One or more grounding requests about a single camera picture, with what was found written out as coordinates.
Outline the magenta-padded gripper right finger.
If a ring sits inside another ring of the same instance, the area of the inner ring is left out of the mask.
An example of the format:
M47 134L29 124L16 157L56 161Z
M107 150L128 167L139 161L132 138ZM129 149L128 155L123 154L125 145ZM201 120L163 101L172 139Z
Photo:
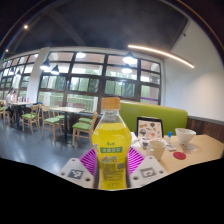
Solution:
M127 156L128 186L140 188L168 175L154 156L145 156L131 147Z

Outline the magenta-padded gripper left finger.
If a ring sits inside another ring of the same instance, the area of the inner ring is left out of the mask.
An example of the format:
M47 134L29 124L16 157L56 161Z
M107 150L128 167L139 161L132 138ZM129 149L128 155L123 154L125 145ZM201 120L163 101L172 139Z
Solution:
M91 148L79 158L71 158L59 172L59 176L84 188L95 186L97 157Z

